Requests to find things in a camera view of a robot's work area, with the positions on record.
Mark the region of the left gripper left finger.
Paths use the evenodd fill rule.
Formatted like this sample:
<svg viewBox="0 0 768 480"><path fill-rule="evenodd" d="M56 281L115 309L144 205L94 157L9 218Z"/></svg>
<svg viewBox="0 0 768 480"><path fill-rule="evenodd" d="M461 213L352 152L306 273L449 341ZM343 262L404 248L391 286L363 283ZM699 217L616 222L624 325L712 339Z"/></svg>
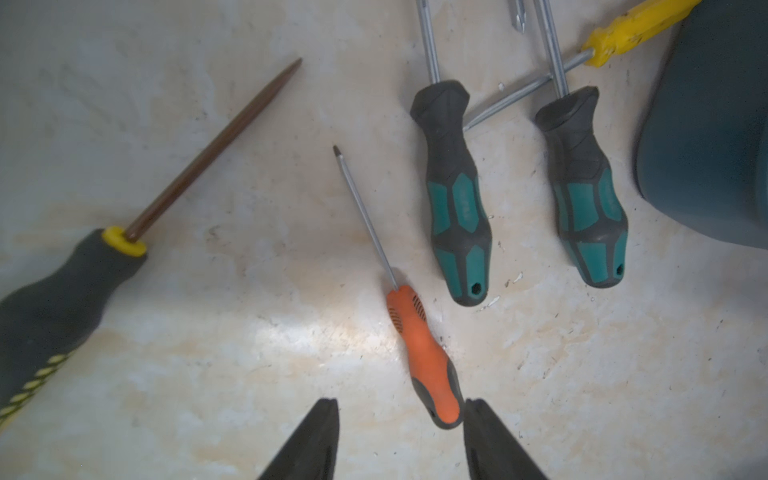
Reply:
<svg viewBox="0 0 768 480"><path fill-rule="evenodd" d="M339 431L338 401L319 399L258 479L331 480Z"/></svg>

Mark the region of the black yellow copper-shaft screwdriver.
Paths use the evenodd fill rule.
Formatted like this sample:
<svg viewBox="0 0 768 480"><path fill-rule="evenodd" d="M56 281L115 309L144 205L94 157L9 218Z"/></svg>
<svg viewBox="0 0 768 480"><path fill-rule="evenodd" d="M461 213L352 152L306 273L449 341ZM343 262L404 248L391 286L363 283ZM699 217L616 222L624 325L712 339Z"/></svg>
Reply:
<svg viewBox="0 0 768 480"><path fill-rule="evenodd" d="M1 424L7 426L100 324L147 259L142 236L262 113L302 65L280 72L127 227L96 229L51 275L1 302Z"/></svg>

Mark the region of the orange screwdriver small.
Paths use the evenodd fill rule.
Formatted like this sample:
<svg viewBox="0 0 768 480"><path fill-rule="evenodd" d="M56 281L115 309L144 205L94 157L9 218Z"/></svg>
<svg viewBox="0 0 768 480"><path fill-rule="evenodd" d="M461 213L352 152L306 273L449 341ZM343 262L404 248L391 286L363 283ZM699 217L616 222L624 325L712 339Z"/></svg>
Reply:
<svg viewBox="0 0 768 480"><path fill-rule="evenodd" d="M464 398L453 362L429 329L424 306L415 290L399 284L357 190L344 155L333 147L342 175L362 216L381 263L392 284L386 295L389 317L403 339L414 390L435 425L450 430L463 421Z"/></svg>

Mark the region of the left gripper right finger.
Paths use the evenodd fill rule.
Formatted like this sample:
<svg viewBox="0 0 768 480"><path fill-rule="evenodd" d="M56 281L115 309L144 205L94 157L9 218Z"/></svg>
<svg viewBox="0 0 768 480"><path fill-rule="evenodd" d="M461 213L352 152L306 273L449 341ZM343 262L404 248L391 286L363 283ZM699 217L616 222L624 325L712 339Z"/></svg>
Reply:
<svg viewBox="0 0 768 480"><path fill-rule="evenodd" d="M485 400L465 401L463 431L472 480L548 479Z"/></svg>

